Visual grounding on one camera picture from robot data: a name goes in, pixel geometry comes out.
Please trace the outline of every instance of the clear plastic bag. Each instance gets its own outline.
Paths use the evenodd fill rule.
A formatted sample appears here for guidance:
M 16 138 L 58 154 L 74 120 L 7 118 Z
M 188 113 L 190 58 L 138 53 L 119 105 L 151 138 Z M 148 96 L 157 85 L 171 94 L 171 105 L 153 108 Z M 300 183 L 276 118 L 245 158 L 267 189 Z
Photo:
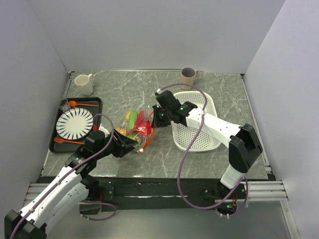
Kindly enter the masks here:
M 138 142 L 135 151 L 142 153 L 153 140 L 155 129 L 151 127 L 153 111 L 129 111 L 121 127 L 115 130 Z

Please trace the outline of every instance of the cup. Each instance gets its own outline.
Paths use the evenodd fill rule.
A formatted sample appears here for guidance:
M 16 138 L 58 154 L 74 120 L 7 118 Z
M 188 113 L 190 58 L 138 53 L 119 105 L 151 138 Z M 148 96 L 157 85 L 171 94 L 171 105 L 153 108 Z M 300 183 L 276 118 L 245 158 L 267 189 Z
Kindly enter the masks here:
M 78 87 L 80 93 L 84 96 L 90 96 L 93 93 L 93 81 L 90 75 L 79 75 L 75 78 L 74 83 Z
M 193 68 L 186 67 L 182 69 L 180 75 L 180 83 L 194 85 L 194 81 L 198 78 L 198 70 L 194 70 Z M 179 86 L 183 90 L 190 90 L 190 86 Z
M 61 102 L 59 104 L 59 109 L 62 110 L 63 113 L 65 113 L 71 109 L 67 99 L 61 100 Z

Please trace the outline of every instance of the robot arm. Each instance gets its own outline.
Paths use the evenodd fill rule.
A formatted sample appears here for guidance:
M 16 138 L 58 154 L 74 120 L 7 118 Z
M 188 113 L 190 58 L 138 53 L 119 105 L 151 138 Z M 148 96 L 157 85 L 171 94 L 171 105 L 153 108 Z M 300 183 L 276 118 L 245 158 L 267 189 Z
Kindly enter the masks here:
M 154 120 L 152 127 L 166 127 L 174 123 L 199 129 L 204 114 L 202 132 L 221 141 L 229 148 L 229 166 L 221 178 L 221 183 L 232 189 L 238 180 L 251 168 L 263 152 L 255 129 L 245 124 L 240 126 L 219 119 L 203 112 L 195 104 L 181 104 L 171 91 L 156 93 L 160 107 L 153 106 Z
M 72 168 L 81 164 L 85 159 L 100 151 L 110 140 L 107 130 L 100 127 L 92 131 L 85 140 L 84 146 L 80 146 L 73 153 L 65 167 L 58 176 L 40 193 L 31 203 L 22 208 L 18 213 L 11 210 L 4 219 L 4 237 L 11 238 L 11 234 L 20 220 L 27 216 L 19 226 L 14 238 L 17 239 L 45 239 L 46 234 L 73 206 L 85 199 L 99 198 L 98 180 L 88 175 L 95 167 L 98 159 L 110 154 L 115 157 L 123 157 L 137 144 L 116 130 L 109 146 L 91 161 L 84 163 L 75 171 Z M 45 199 L 35 207 L 40 199 L 48 194 Z

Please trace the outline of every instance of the orange spoon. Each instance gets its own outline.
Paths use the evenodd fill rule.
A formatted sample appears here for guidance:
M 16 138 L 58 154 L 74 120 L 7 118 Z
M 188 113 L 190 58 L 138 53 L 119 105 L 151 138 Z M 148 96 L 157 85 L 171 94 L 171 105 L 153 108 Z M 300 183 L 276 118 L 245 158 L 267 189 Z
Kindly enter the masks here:
M 76 103 L 75 101 L 69 101 L 69 105 L 70 105 L 71 107 L 76 107 L 76 106 L 95 106 L 95 107 L 98 107 L 98 105 L 81 104 L 81 103 Z
M 83 142 L 72 141 L 72 140 L 66 140 L 66 139 L 62 139 L 62 138 L 54 138 L 53 141 L 54 141 L 54 142 L 57 142 L 57 143 L 77 143 L 77 144 L 84 144 Z

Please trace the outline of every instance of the orange fork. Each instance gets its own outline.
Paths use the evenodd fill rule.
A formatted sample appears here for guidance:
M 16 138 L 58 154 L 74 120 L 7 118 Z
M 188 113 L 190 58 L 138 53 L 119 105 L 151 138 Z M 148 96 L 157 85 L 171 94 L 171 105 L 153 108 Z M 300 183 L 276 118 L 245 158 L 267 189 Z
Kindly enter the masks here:
M 83 142 L 73 141 L 73 140 L 66 140 L 63 138 L 54 138 L 54 142 L 57 143 L 77 143 L 77 144 L 84 144 Z

